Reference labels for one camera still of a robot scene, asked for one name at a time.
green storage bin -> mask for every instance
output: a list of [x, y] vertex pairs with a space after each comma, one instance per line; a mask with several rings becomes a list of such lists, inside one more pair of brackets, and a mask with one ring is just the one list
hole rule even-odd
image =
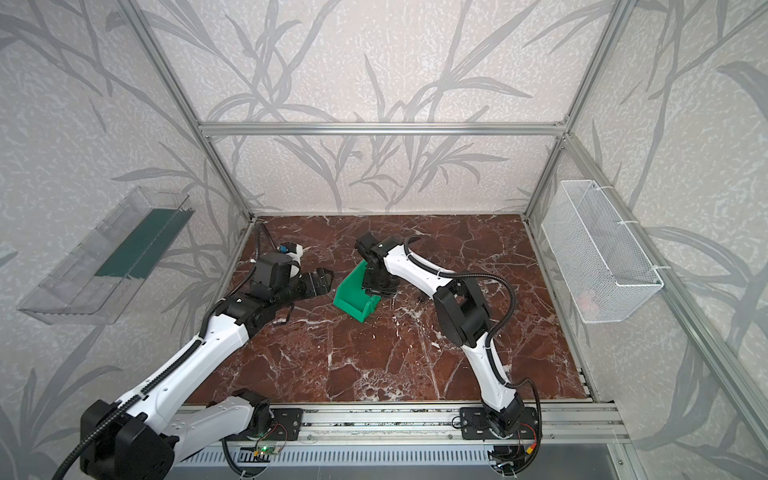
[[336, 297], [333, 299], [333, 305], [347, 312], [358, 322], [365, 322], [368, 315], [376, 310], [379, 301], [382, 299], [378, 295], [369, 295], [362, 288], [362, 278], [366, 274], [366, 265], [363, 260], [352, 272], [347, 275], [344, 281], [336, 288]]

leaf pattern wallpaper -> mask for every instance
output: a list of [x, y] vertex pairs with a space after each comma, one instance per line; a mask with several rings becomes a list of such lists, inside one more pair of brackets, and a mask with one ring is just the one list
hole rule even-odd
[[[3, 478], [50, 478], [83, 409], [191, 337], [246, 226], [132, 34], [113, 27], [115, 11], [0, 3]], [[17, 311], [137, 185], [189, 193], [195, 213], [118, 321], [45, 325]]]
[[[201, 119], [315, 122], [560, 121], [614, 4], [139, 3]], [[519, 212], [512, 199], [533, 190], [554, 143], [216, 140], [251, 208], [285, 214]]]
[[[763, 393], [767, 14], [764, 0], [635, 8], [576, 127]], [[581, 178], [565, 156], [534, 223], [558, 180]], [[768, 460], [659, 296], [610, 326], [586, 326], [566, 310], [601, 398], [619, 404], [649, 477], [768, 478]]]

red marble surface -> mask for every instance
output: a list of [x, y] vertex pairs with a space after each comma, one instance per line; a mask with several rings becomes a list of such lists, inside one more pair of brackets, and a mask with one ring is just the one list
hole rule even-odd
[[[304, 245], [302, 269], [336, 271], [334, 286], [361, 260], [355, 239], [366, 231], [383, 240], [419, 234], [413, 250], [452, 270], [482, 270], [518, 286], [518, 309], [495, 337], [512, 381], [529, 376], [543, 399], [584, 398], [578, 373], [517, 215], [265, 217], [277, 243]], [[246, 274], [253, 239], [233, 285]], [[480, 282], [492, 319], [507, 309], [497, 283]], [[237, 350], [192, 394], [189, 403], [219, 402], [247, 387], [273, 402], [478, 400], [480, 388], [463, 352], [439, 330], [435, 307], [401, 283], [359, 323], [330, 295], [296, 303]], [[524, 398], [532, 398], [523, 388]]]

metal grate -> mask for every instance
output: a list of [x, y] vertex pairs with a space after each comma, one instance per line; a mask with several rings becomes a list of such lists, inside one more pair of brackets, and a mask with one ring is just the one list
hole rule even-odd
[[[253, 453], [230, 448], [238, 465], [251, 465]], [[351, 466], [351, 465], [486, 465], [484, 445], [381, 445], [381, 446], [288, 446], [270, 455], [270, 467]], [[177, 467], [226, 465], [221, 447], [206, 447], [180, 462]]]
[[592, 180], [561, 181], [541, 228], [585, 323], [626, 319], [664, 286]]

wire mesh basket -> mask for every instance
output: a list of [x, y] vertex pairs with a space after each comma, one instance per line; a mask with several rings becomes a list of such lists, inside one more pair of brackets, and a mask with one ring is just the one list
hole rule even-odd
[[584, 323], [620, 322], [664, 286], [592, 180], [561, 181], [541, 228]]

